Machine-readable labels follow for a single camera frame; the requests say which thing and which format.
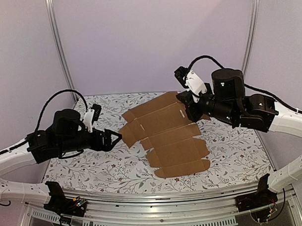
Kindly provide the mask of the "brown cardboard box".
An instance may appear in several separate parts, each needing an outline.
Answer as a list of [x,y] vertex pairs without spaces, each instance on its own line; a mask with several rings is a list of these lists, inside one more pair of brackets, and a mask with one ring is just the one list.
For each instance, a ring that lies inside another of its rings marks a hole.
[[119,130],[130,148],[140,142],[146,159],[159,178],[200,173],[210,168],[206,141],[191,122],[177,92],[161,94],[122,114],[126,124]]

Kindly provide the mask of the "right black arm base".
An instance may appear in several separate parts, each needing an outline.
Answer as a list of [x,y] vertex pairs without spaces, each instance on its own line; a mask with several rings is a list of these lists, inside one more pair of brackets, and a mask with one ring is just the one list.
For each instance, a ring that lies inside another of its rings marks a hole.
[[253,193],[240,195],[235,198],[235,206],[239,212],[256,209],[278,201],[277,193],[270,191],[266,174],[259,179],[257,190]]

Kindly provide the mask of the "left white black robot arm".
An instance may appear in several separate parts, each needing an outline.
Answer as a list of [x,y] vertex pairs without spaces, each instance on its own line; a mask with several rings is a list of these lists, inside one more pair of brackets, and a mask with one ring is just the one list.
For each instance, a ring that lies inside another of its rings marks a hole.
[[64,109],[54,114],[46,130],[35,130],[15,145],[0,151],[0,202],[21,201],[50,203],[58,212],[69,208],[69,201],[57,182],[26,184],[2,179],[3,174],[18,168],[41,164],[50,159],[66,159],[66,153],[82,154],[84,150],[110,151],[122,135],[109,129],[99,131],[93,123],[100,111],[90,109],[84,119],[75,110]]

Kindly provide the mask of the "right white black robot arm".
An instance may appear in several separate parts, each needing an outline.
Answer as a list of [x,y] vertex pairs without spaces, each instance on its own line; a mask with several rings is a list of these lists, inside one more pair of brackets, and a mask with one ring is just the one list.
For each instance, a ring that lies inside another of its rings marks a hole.
[[240,70],[215,70],[211,74],[211,85],[184,67],[175,71],[175,78],[185,88],[176,98],[184,104],[188,119],[194,123],[207,115],[232,128],[245,127],[302,138],[302,112],[260,89],[246,96],[247,85]]

